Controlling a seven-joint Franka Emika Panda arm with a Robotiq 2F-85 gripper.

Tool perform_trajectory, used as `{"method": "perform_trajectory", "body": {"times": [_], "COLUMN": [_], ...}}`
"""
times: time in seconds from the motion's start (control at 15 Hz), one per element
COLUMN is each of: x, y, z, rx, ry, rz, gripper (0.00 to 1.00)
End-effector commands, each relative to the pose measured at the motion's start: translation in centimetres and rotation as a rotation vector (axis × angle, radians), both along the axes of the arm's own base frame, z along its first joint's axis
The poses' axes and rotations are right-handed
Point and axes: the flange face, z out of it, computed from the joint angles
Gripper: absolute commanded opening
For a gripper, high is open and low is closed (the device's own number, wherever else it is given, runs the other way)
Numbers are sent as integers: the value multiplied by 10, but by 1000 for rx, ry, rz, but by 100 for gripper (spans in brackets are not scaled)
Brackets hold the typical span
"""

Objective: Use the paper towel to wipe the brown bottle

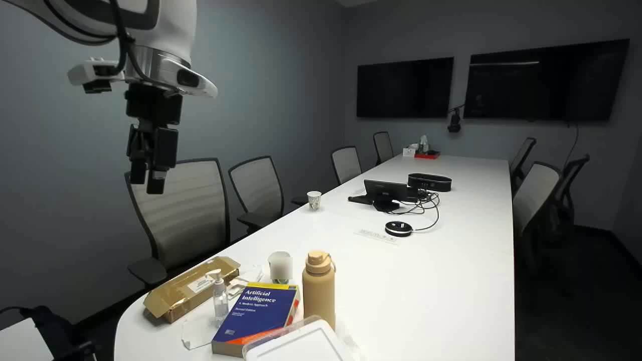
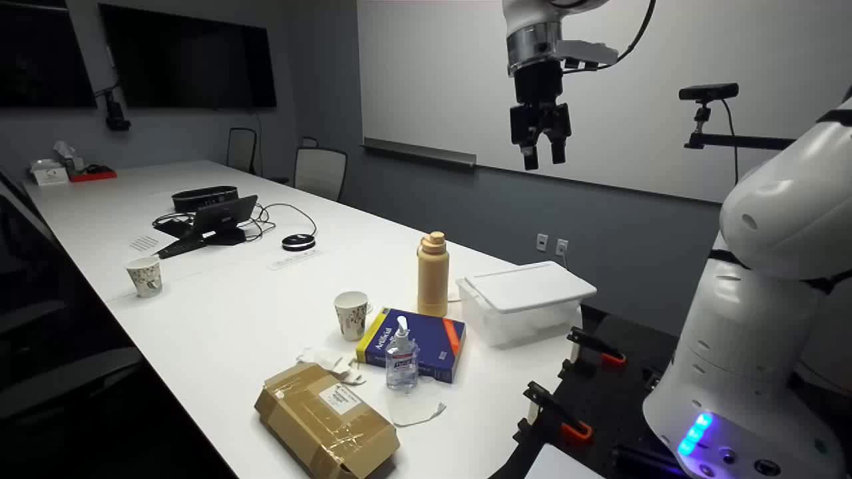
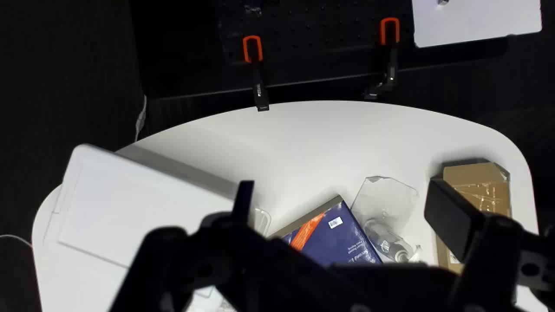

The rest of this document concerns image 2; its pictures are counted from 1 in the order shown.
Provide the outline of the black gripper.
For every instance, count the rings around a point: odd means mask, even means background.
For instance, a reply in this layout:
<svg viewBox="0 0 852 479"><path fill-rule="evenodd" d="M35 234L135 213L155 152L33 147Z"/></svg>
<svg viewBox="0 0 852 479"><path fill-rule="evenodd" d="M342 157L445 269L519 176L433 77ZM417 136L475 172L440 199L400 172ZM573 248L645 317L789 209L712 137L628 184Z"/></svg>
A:
<svg viewBox="0 0 852 479"><path fill-rule="evenodd" d="M537 171L537 136L552 137L552 161L568 160L571 117L556 60L531 64L513 72L516 103L511 107L511 141L521 147L524 171Z"/></svg>

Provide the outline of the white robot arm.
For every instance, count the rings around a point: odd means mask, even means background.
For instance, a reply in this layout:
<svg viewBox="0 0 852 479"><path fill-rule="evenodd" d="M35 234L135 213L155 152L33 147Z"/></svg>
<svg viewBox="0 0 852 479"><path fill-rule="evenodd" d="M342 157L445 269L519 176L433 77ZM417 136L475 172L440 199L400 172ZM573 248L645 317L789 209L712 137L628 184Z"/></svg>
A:
<svg viewBox="0 0 852 479"><path fill-rule="evenodd" d="M733 187L676 352L642 401L692 479L847 479L789 379L852 274L852 97Z"/></svg>

